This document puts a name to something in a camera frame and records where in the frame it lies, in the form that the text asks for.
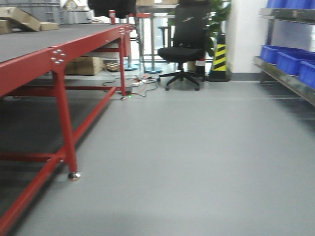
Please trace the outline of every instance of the shelf rack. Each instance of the shelf rack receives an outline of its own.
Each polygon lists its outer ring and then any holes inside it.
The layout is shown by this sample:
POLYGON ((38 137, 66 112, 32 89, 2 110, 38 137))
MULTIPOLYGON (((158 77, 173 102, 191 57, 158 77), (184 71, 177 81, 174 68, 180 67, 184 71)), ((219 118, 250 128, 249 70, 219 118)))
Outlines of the shelf rack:
MULTIPOLYGON (((274 28, 274 21, 289 21, 303 24, 315 25, 315 10, 314 9, 278 9, 278 8, 262 8, 259 12, 262 18, 269 20, 268 25, 268 35, 266 39, 266 44, 271 44, 271 35, 274 28)), ((298 80, 296 76, 291 76, 275 65, 269 64, 262 60, 260 57, 253 58, 254 64, 256 64, 264 73, 274 78, 306 101, 315 106, 315 89, 302 83, 298 80)))

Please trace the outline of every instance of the cardboard box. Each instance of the cardboard box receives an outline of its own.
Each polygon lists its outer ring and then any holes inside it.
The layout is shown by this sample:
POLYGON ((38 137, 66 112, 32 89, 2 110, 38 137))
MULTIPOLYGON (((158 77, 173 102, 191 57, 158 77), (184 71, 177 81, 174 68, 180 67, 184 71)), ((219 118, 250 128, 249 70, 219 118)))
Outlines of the cardboard box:
POLYGON ((40 21, 17 7, 0 7, 0 19, 10 20, 12 27, 24 31, 39 31, 40 21))
POLYGON ((137 0, 136 5, 149 6, 154 5, 154 0, 137 0))
POLYGON ((41 22, 40 30, 58 30, 58 23, 55 22, 41 22))
POLYGON ((175 5, 178 4, 178 0, 162 0, 162 5, 175 5))
POLYGON ((94 57, 78 57, 67 63, 66 75, 96 75, 103 70, 103 59, 94 57))
POLYGON ((11 23, 8 20, 0 20, 0 34, 12 33, 11 23))

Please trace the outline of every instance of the red metal table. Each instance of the red metal table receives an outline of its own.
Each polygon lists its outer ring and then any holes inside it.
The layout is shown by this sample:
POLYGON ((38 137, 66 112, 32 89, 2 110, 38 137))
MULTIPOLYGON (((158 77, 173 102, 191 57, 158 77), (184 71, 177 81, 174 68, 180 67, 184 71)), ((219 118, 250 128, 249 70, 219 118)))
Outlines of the red metal table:
POLYGON ((63 133, 63 146, 56 153, 0 152, 0 160, 45 163, 36 177, 0 218, 0 236, 4 236, 13 226, 59 163, 64 162, 68 165, 70 180, 75 181, 81 177, 78 173, 75 143, 115 92, 120 91, 123 98, 126 95, 123 57, 128 56, 130 51, 129 33, 131 30, 130 24, 83 24, 63 25, 59 30, 15 32, 1 36, 0 97, 9 95, 56 97, 63 133), (118 43, 117 49, 104 47, 113 41, 118 43), (66 63, 92 51, 119 52, 120 86, 65 86, 64 68, 66 63), (31 87, 25 85, 47 72, 51 72, 53 75, 53 86, 31 87), (72 131, 66 89, 108 91, 75 131, 72 131))

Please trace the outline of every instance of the yellow and black striped cone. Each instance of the yellow and black striped cone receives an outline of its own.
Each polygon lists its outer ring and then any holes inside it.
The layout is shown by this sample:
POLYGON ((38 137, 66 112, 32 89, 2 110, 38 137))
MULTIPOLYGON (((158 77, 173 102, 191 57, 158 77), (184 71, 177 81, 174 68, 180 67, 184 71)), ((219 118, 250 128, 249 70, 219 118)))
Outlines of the yellow and black striped cone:
POLYGON ((230 81, 226 76, 226 48, 225 48, 225 34, 218 36, 217 48, 212 63, 212 68, 209 73, 210 82, 227 82, 230 81))

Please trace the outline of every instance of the metal shelf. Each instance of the metal shelf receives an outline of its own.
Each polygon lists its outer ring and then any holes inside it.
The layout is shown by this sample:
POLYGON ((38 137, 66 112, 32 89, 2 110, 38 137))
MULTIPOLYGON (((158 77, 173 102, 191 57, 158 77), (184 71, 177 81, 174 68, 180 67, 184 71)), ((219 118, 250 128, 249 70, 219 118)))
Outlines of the metal shelf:
POLYGON ((297 77, 284 73, 275 65, 265 62, 260 57, 254 57, 253 61, 266 74, 279 81, 281 84, 315 106, 315 89, 309 87, 305 83, 302 83, 297 79, 297 77))
POLYGON ((262 18, 315 25, 314 9, 262 8, 262 18))

